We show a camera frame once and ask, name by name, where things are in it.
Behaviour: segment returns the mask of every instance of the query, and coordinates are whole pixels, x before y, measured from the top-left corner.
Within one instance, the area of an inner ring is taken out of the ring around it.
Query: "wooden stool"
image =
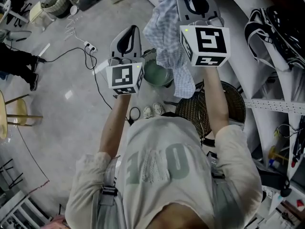
[[[27,106],[25,104],[25,101],[22,99],[26,96],[29,95],[26,94],[5,102],[2,91],[0,91],[0,127],[2,128],[2,130],[0,130],[1,139],[5,139],[7,137],[8,125],[32,126],[26,124],[28,118],[42,118],[42,116],[38,115],[28,115]],[[6,105],[15,101],[17,101],[15,107],[16,114],[6,114]],[[17,118],[18,123],[8,122],[8,117]]]

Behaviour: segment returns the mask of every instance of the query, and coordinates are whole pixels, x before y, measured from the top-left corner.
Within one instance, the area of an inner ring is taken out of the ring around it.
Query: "yellow object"
[[[4,101],[2,91],[0,91],[0,138],[5,139],[8,135],[8,125],[22,125],[22,126],[32,126],[27,125],[28,118],[42,118],[38,115],[28,115],[27,106],[25,101],[22,99],[28,96],[28,94],[14,98],[7,102]],[[17,114],[7,114],[6,105],[16,102],[15,111]],[[18,123],[8,122],[8,118],[17,118]]]
[[[274,136],[278,136],[279,134],[280,133],[279,133],[278,129],[276,129],[275,132],[274,132]]]
[[[39,1],[36,3],[35,6],[33,6],[30,10],[30,22],[34,23],[36,18],[43,12],[43,9],[41,7],[41,2]]]
[[[15,106],[15,112],[18,114],[18,115],[25,115],[27,116],[28,115],[28,110],[27,110],[27,106],[25,104],[25,101],[23,99],[18,99],[17,102],[16,102],[16,106]],[[25,123],[27,123],[27,118],[17,118],[18,120],[18,123],[20,125],[25,125]]]
[[[282,160],[287,160],[287,161],[289,161],[288,158],[283,157],[283,156],[277,154],[277,153],[275,152],[275,146],[272,146],[272,147],[270,148],[270,150],[269,150],[268,158],[269,158],[269,159],[274,159],[274,157],[278,157],[278,158],[281,158]]]
[[[8,135],[8,119],[6,117],[6,108],[2,92],[0,91],[0,138],[5,139]]]

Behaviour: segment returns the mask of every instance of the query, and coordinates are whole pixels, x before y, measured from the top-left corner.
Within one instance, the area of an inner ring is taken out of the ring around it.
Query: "blue checkered cloth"
[[[157,64],[173,70],[176,87],[174,95],[190,98],[195,92],[195,84],[187,68],[191,64],[180,43],[180,33],[176,26],[178,21],[176,0],[160,0],[143,33],[157,49]]]

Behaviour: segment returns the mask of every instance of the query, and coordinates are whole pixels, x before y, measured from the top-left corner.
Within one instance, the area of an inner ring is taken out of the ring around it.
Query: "black pants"
[[[7,48],[4,43],[0,43],[0,71],[18,75],[27,83],[34,83],[36,74],[27,65],[35,64],[37,56],[24,51],[13,51]]]

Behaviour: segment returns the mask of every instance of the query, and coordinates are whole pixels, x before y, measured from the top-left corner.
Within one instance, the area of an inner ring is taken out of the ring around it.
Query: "metal perforated bracket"
[[[284,100],[271,99],[244,99],[244,104],[247,108],[305,115],[305,103],[301,102],[285,102]]]

